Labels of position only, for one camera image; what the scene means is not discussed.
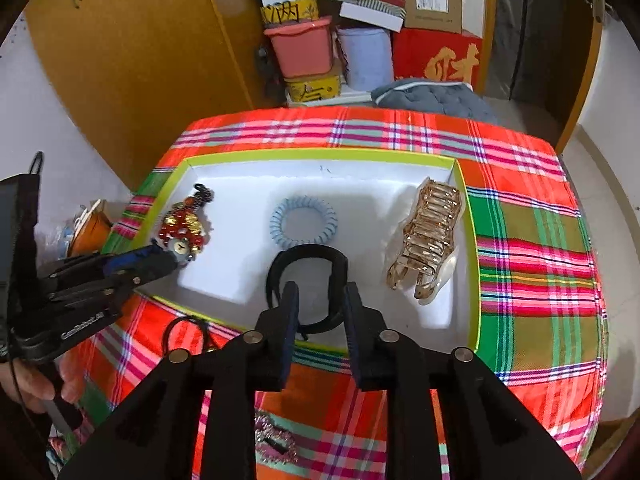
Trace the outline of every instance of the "plaid tablecloth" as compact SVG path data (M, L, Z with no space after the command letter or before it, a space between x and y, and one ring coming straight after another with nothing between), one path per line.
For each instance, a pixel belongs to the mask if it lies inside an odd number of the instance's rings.
M232 150L359 146L459 160L476 225L481 278L478 355L582 466L602 405L607 322L591 243L575 197L545 141L498 126L373 108L258 110L191 124L162 158L114 227L105 251L124 251L154 197L187 156ZM178 313L139 294L125 315L84 343L93 424L161 357L164 327ZM237 334L211 325L219 344ZM198 330L176 327L172 348L197 352ZM385 397L356 390L342 354L297 348L281 394L256 406L291 431L297 465L258 464L258 477L383 477ZM200 439L208 399L200 421ZM448 478L440 432L442 470Z

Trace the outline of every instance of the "wooden cabinet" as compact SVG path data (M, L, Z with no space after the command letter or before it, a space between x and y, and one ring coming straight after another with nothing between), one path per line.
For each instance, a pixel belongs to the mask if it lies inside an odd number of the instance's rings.
M26 17L70 117L132 190L191 121L269 105L255 0L31 0Z

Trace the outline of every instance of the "finger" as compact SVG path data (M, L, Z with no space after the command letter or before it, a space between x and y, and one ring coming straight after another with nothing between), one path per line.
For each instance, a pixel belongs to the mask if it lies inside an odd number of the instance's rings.
M46 411L44 404L38 397L25 392L22 394L22 398L24 399L24 405L33 413L44 413Z
M25 393L39 399L52 400L56 395L53 384L36 368L26 366L23 362L15 360L15 375L18 379L18 387Z
M79 378L75 381L71 381L65 383L62 386L62 391L60 391L60 396L66 400L66 402L70 402L71 404L75 404L80 400L82 394L84 393L84 379Z
M58 371L65 383L82 378L82 363L80 362L77 349L72 348L62 356L62 359L60 359L58 363Z

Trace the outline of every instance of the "human hand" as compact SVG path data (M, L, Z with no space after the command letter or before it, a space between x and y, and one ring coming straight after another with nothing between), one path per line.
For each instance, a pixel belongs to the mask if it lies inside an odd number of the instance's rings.
M44 413L42 401L53 400L55 396L53 384L37 368L23 363L20 359L14 360L14 368L18 387L27 408L35 413ZM71 349L62 356L59 372L64 381L60 392L62 398L72 404L78 402L84 392L84 376L77 349ZM9 398L15 402L20 401L15 391L9 363L0 364L0 385Z

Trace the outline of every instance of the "yellow box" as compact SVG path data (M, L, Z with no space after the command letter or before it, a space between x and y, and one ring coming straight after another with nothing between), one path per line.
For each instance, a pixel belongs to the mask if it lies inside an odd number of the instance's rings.
M262 22L265 25L282 25L283 23L299 22L301 20L317 20L317 0L295 0L281 4L262 7Z
M318 99L331 99L340 95L342 67L334 60L334 67L326 74L285 78L289 96L295 103L306 103Z

